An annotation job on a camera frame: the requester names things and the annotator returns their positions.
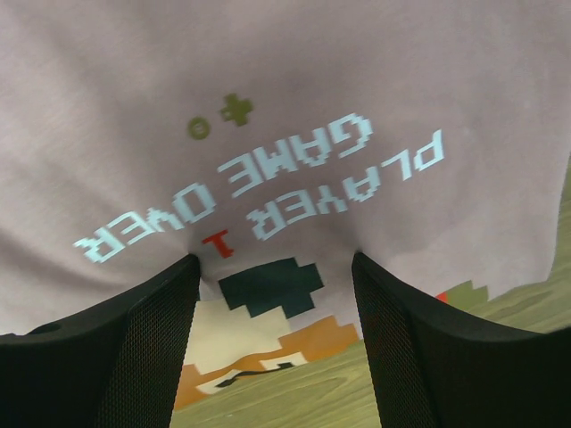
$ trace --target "green circle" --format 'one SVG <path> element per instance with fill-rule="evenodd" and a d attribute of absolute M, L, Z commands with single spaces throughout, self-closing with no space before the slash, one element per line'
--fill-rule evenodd
<path fill-rule="evenodd" d="M 211 125 L 208 120 L 200 116 L 192 118 L 188 122 L 188 134 L 195 140 L 203 140 L 211 133 Z"/>

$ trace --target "dark fabric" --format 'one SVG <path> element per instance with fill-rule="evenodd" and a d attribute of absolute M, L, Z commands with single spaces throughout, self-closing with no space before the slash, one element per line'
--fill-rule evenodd
<path fill-rule="evenodd" d="M 167 428 L 198 294 L 188 256 L 113 299 L 0 337 L 0 426 Z"/>
<path fill-rule="evenodd" d="M 363 254 L 352 270 L 383 428 L 571 426 L 571 328 L 537 334 L 470 316 Z"/>

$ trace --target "fabric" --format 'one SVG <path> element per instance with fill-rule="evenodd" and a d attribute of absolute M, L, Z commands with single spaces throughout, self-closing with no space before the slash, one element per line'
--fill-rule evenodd
<path fill-rule="evenodd" d="M 356 250 L 432 295 L 544 280 L 571 148 L 570 13 L 0 0 L 0 333 L 196 254 L 183 406 L 357 341 Z"/>

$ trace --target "wooden floor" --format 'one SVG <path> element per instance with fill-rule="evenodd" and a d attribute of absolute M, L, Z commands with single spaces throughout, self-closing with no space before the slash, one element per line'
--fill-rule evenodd
<path fill-rule="evenodd" d="M 563 194 L 557 257 L 549 281 L 520 287 L 471 313 L 548 332 L 571 325 L 571 174 Z M 343 354 L 238 382 L 178 412 L 171 428 L 378 428 L 363 343 Z"/>

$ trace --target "green cross symbol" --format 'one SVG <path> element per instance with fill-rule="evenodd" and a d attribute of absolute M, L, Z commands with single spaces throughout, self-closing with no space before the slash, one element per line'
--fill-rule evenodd
<path fill-rule="evenodd" d="M 226 107 L 220 110 L 222 119 L 225 122 L 233 120 L 237 127 L 242 127 L 248 123 L 248 113 L 253 111 L 252 102 L 248 99 L 240 100 L 237 94 L 230 94 L 224 97 Z"/>

